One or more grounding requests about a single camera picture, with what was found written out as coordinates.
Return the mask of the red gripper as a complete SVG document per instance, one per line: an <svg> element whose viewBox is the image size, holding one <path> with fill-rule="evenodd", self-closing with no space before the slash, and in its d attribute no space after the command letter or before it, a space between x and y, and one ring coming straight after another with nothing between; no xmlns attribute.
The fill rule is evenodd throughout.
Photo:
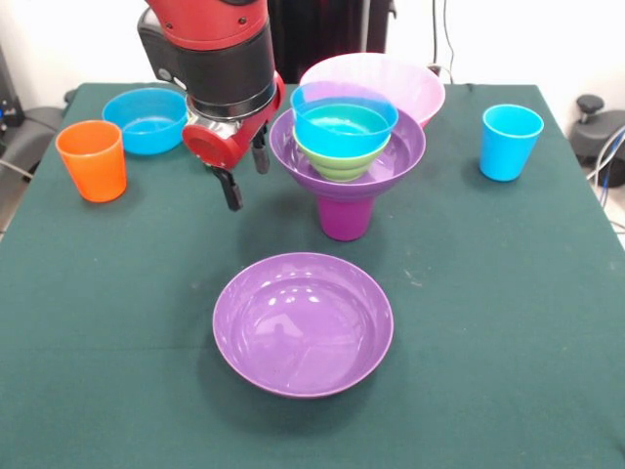
<svg viewBox="0 0 625 469"><path fill-rule="evenodd" d="M204 163L220 182L229 210L243 207L238 184L230 171L252 146L255 168L259 174L270 170L265 133L261 132L282 104L285 85L278 72L273 74L273 94L267 105L254 114L233 119L218 119L200 114L187 98L187 125L183 140L187 148Z"/></svg>

